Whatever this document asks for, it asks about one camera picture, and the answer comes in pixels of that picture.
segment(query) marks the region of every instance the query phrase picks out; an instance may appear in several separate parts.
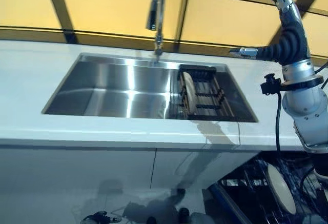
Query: black hose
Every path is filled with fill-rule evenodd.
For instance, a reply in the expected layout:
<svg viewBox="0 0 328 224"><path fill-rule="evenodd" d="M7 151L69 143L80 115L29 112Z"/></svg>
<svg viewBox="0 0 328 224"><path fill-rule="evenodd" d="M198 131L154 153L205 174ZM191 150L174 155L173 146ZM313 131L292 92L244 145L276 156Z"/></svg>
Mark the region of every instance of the black hose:
<svg viewBox="0 0 328 224"><path fill-rule="evenodd" d="M302 177L301 179L301 184L300 184L300 189L301 189L301 192L302 192L302 195L304 196L305 193L304 193L304 190L303 190L303 186L304 186L304 181L306 179L306 177L308 177L308 175L314 170L314 167L311 167Z"/></svg>
<svg viewBox="0 0 328 224"><path fill-rule="evenodd" d="M315 74L319 73L321 70L323 70L324 68L326 68L328 66L328 62L326 62L324 65L322 65L318 70L314 71Z"/></svg>
<svg viewBox="0 0 328 224"><path fill-rule="evenodd" d="M279 139L279 121L280 121L280 111L281 111L280 92L278 92L277 95L278 95L278 108L277 108L277 116L276 116L276 146L277 146L278 156L280 157L280 139Z"/></svg>
<svg viewBox="0 0 328 224"><path fill-rule="evenodd" d="M323 89L326 85L327 85L327 83L328 83L328 78L324 81L324 83L322 84L322 86L321 86L321 89Z"/></svg>
<svg viewBox="0 0 328 224"><path fill-rule="evenodd" d="M257 50L257 59L279 62L283 66L308 58L304 29L298 22L283 27L279 43L257 47Z"/></svg>

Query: sink basin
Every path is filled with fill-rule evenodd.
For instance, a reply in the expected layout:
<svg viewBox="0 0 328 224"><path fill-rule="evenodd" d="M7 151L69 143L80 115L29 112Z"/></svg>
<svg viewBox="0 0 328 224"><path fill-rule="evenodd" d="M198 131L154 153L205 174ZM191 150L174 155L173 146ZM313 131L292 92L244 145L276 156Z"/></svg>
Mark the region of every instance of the sink basin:
<svg viewBox="0 0 328 224"><path fill-rule="evenodd" d="M82 53L49 99L44 113L186 119L180 105L180 64ZM220 85L229 90L227 99L233 99L234 120L256 121L227 66L215 67Z"/></svg>

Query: white plate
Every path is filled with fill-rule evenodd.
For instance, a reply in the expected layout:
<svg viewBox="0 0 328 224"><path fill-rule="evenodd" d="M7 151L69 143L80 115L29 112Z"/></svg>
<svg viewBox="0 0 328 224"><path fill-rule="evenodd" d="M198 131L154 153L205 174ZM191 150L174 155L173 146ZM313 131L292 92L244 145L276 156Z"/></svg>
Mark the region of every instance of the white plate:
<svg viewBox="0 0 328 224"><path fill-rule="evenodd" d="M283 179L279 171L271 164L268 165L268 178L269 184L273 189L273 193L280 206L287 212L295 215L296 206L292 196L291 191L289 190L286 181Z"/></svg>
<svg viewBox="0 0 328 224"><path fill-rule="evenodd" d="M187 72L183 73L183 77L184 77L184 81L186 82L189 113L194 114L196 111L196 100L197 100L194 81L191 78L191 75L188 74Z"/></svg>

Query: white countertop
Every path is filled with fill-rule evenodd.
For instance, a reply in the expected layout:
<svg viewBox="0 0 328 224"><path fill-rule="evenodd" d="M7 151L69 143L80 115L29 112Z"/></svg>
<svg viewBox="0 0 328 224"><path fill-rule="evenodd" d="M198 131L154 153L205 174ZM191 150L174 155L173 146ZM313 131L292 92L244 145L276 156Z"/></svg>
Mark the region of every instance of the white countertop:
<svg viewBox="0 0 328 224"><path fill-rule="evenodd" d="M275 149L277 96L264 96L276 63L164 53L162 59L227 64L258 123L45 115L42 109L81 52L151 57L150 51L0 40L0 145L181 149ZM280 143L301 150L293 120L283 111Z"/></svg>

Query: faucet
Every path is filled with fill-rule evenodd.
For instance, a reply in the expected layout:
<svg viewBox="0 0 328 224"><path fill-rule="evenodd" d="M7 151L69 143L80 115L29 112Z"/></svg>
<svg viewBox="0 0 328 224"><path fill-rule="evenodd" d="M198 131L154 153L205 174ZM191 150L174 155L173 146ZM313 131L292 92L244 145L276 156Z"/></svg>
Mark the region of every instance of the faucet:
<svg viewBox="0 0 328 224"><path fill-rule="evenodd" d="M151 0L150 11L147 20L146 28L152 31L157 30L155 35L155 50L156 61L162 55L162 45L163 45L163 11L164 11L165 0Z"/></svg>

